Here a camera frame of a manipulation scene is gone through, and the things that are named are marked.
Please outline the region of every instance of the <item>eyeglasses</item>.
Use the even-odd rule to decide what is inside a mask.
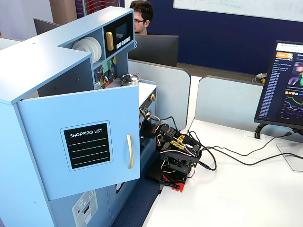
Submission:
[[[144,20],[137,20],[137,19],[134,20],[134,23],[135,23],[135,24],[139,24],[139,23],[141,23],[141,22],[144,22]]]

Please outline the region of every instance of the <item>open cabinet door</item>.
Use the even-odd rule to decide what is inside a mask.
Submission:
[[[48,199],[140,178],[138,102],[132,86],[18,103]]]

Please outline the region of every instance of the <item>stack of plates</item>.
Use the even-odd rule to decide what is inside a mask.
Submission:
[[[85,37],[76,42],[72,48],[78,51],[86,51],[92,54],[93,64],[100,60],[102,56],[101,45],[97,39],[93,37]]]

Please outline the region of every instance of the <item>black monitor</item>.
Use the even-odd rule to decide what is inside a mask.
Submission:
[[[177,66],[177,35],[136,35],[137,47],[128,54],[129,59],[150,63]]]
[[[44,32],[48,32],[54,28],[61,26],[59,24],[55,24],[52,22],[48,22],[48,21],[44,21],[44,20],[40,20],[40,19],[36,19],[36,18],[34,18],[34,24],[36,27],[37,35],[40,35]]]
[[[303,43],[277,41],[254,122],[303,129]]]

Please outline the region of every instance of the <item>navy blue wall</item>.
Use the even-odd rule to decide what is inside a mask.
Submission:
[[[154,19],[148,31],[179,35],[182,63],[259,74],[267,72],[276,40],[303,42],[301,22],[174,9],[173,0],[150,2]]]

